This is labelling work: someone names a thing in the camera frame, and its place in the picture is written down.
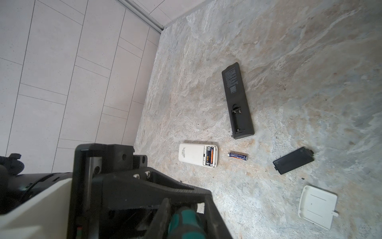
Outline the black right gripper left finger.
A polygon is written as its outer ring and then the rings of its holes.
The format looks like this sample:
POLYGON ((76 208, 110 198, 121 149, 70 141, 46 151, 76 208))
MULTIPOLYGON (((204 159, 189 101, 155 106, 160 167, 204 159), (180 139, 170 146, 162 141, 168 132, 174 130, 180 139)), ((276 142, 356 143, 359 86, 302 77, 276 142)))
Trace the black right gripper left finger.
POLYGON ((145 239, 165 239, 167 236, 168 226, 172 217, 171 201, 165 198, 157 213, 155 214, 149 229, 146 231, 145 239))

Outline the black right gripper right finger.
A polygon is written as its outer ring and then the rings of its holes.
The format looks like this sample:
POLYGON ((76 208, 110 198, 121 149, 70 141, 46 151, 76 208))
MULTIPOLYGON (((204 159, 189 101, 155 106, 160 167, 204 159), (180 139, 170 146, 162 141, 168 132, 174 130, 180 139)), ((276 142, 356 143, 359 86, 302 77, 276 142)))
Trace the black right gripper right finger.
POLYGON ((208 239, 233 239, 211 196, 205 197, 204 215, 208 239))

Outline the aluminium corner post left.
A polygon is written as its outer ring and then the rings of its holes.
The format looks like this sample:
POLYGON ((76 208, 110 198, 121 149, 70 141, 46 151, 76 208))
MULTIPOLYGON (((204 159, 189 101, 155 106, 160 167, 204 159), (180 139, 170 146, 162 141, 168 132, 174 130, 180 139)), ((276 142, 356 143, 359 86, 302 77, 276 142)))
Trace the aluminium corner post left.
POLYGON ((159 34, 164 30, 164 26, 157 22, 149 13, 147 13, 143 8, 141 8, 136 2, 131 0, 118 0, 122 5, 124 5, 128 10, 137 15, 141 20, 147 23, 159 34))

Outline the black battery cover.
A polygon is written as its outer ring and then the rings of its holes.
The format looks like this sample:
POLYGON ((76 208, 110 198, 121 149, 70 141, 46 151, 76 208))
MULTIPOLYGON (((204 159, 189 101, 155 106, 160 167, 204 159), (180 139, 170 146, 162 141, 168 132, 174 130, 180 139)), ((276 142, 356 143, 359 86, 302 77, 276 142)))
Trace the black battery cover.
POLYGON ((305 147, 301 147, 273 161, 273 165, 275 167, 275 170, 278 171, 280 175, 283 175, 287 172, 290 172, 301 166, 313 162, 313 156, 314 152, 312 150, 305 147))

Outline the green black screwdriver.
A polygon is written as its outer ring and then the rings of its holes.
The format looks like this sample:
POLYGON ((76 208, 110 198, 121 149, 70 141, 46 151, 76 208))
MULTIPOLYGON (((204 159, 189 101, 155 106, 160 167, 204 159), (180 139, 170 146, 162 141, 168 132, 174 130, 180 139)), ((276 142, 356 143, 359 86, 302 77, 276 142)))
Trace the green black screwdriver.
POLYGON ((207 234, 197 212, 188 207, 178 209, 172 216, 167 232, 168 239, 206 239, 207 234))

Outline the red white remote control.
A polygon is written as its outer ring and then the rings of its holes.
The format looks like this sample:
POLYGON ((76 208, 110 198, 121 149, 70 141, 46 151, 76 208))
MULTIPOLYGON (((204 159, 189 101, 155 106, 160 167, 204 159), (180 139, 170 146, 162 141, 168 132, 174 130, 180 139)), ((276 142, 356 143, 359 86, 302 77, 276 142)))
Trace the red white remote control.
POLYGON ((213 144, 181 143, 179 146, 179 161, 197 166, 215 168, 218 163, 218 147, 213 144), (213 167, 206 165, 208 146, 214 147, 213 167))

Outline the black remote control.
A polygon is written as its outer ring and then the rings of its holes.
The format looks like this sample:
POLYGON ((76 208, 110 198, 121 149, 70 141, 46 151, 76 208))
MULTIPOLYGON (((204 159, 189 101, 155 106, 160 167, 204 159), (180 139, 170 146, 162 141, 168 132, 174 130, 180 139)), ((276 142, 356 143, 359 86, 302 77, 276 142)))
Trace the black remote control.
POLYGON ((229 111, 232 137, 240 139, 254 135, 251 113, 245 93, 239 63, 222 71, 222 79, 229 111))

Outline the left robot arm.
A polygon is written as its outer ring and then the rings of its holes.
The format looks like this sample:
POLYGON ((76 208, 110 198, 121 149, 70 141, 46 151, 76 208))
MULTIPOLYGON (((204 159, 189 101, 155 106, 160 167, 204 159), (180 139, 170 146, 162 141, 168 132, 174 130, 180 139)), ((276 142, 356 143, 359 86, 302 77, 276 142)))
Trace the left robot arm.
POLYGON ((132 146, 81 144, 72 172, 22 174, 1 158, 3 239, 217 239, 226 227, 209 190, 148 167, 132 146))

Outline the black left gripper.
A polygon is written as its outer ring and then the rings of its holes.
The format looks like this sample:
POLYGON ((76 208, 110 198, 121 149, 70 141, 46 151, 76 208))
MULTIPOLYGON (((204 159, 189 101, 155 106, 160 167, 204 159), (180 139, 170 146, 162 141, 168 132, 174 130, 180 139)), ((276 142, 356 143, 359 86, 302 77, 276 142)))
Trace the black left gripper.
POLYGON ((147 157, 132 146, 81 144, 75 149, 67 237, 144 238, 165 198, 172 216, 182 207, 195 210, 207 233, 206 196, 212 196, 209 190, 148 167, 147 157))

